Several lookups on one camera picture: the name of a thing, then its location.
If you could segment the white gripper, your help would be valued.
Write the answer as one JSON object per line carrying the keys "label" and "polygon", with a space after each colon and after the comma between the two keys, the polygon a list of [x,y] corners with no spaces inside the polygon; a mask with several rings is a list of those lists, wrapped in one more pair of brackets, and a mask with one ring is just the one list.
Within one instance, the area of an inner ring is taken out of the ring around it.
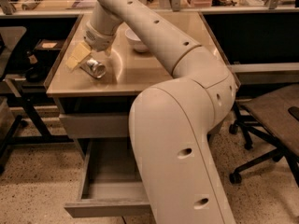
{"label": "white gripper", "polygon": [[105,51],[107,57],[112,53],[112,44],[116,36],[114,24],[92,23],[88,21],[83,34],[84,41],[78,43],[66,61],[66,66],[73,71],[90,55],[92,49]]}

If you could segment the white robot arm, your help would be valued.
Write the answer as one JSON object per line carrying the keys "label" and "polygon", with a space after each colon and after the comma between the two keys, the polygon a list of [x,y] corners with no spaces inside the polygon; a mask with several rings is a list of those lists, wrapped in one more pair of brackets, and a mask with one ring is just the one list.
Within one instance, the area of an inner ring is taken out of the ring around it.
{"label": "white robot arm", "polygon": [[230,112],[229,68],[138,0],[96,0],[81,57],[111,47],[126,23],[169,73],[143,90],[129,115],[136,164],[157,224],[235,224],[207,135]]}

